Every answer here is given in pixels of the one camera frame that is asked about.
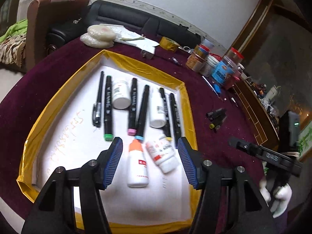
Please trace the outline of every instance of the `maroon tablecloth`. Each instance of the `maroon tablecloth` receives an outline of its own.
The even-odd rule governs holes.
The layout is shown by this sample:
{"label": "maroon tablecloth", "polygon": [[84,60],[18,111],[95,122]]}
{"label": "maroon tablecloth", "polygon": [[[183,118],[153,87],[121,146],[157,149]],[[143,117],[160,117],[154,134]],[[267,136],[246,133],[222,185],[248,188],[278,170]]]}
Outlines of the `maroon tablecloth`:
{"label": "maroon tablecloth", "polygon": [[[155,57],[148,60],[132,46],[116,43],[110,50],[145,62],[183,81],[191,104],[199,151],[221,167],[244,166],[255,183],[259,183],[263,176],[261,162],[227,145],[230,136],[255,142],[242,110],[229,101],[229,96],[224,96],[228,99],[224,103],[218,99],[199,74],[168,60],[175,57],[184,64],[185,53],[173,54],[157,47]],[[24,142],[53,95],[99,51],[85,46],[79,39],[71,41],[23,76],[0,104],[0,197],[24,219],[32,207],[16,182]],[[210,123],[205,114],[220,107],[227,109],[228,118],[214,133],[208,127]]]}

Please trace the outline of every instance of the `green blanket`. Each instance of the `green blanket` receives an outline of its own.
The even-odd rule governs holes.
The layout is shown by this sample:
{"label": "green blanket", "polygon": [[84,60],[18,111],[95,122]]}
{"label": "green blanket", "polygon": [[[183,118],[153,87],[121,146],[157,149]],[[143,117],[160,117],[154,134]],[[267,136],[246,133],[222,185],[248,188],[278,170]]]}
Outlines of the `green blanket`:
{"label": "green blanket", "polygon": [[5,35],[0,37],[0,43],[3,42],[9,36],[12,37],[14,35],[26,33],[27,24],[28,24],[28,20],[24,19],[10,26],[7,32],[5,33]]}

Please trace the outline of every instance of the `white plastic bottle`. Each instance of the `white plastic bottle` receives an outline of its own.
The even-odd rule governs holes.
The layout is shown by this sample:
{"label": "white plastic bottle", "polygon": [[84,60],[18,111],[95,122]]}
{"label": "white plastic bottle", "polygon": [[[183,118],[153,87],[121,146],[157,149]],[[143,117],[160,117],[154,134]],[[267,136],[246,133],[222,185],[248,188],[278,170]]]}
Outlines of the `white plastic bottle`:
{"label": "white plastic bottle", "polygon": [[163,98],[158,89],[153,89],[149,100],[149,125],[152,128],[162,128],[166,124]]}
{"label": "white plastic bottle", "polygon": [[143,149],[137,139],[129,145],[127,165],[127,185],[129,187],[146,187],[149,184],[149,175]]}
{"label": "white plastic bottle", "polygon": [[168,173],[179,165],[178,159],[174,156],[174,149],[167,140],[166,135],[162,134],[156,140],[149,140],[145,146],[151,158],[163,173]]}
{"label": "white plastic bottle", "polygon": [[131,104],[128,82],[118,78],[113,82],[113,107],[116,109],[128,108]]}

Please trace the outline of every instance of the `white glove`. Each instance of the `white glove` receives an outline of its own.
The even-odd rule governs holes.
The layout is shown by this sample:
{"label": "white glove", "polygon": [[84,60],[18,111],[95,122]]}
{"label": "white glove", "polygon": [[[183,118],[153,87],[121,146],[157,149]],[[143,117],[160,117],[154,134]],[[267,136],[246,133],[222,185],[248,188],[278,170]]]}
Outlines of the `white glove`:
{"label": "white glove", "polygon": [[[264,176],[259,183],[260,193],[262,194],[266,203],[271,200],[271,196],[269,191],[266,189],[266,177]],[[289,201],[291,200],[292,190],[291,187],[286,184],[283,187],[278,187],[273,192],[276,201],[274,201],[271,212],[273,213],[273,218],[279,217],[281,214],[285,212]]]}

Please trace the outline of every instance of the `brown armchair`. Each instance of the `brown armchair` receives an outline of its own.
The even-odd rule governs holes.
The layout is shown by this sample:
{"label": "brown armchair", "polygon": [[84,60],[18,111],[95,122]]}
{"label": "brown armchair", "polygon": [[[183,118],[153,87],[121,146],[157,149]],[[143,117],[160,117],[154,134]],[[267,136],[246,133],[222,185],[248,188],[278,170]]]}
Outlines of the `brown armchair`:
{"label": "brown armchair", "polygon": [[46,34],[49,25],[80,18],[89,0],[33,0],[27,10],[25,59],[22,67],[16,64],[8,68],[27,72],[47,56]]}

